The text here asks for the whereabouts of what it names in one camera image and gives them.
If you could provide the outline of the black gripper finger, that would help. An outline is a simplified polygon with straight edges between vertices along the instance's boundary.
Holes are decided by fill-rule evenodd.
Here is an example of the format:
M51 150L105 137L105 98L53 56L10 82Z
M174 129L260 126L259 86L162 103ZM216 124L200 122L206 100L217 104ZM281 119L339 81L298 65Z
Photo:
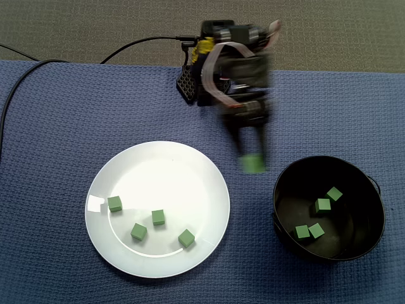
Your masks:
M238 127L234 127L232 130L232 139L237 148L237 152L239 156L244 154L242 142L240 140L240 129Z
M262 157L266 157L267 147L266 147L266 125L258 126L258 139L259 147Z

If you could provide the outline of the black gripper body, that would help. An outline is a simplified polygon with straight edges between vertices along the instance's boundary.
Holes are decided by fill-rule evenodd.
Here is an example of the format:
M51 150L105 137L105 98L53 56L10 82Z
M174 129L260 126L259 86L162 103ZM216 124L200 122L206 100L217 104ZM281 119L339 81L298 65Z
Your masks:
M264 91L247 91L228 95L237 104L225 108L222 120L236 127L259 127L268 123L270 106Z

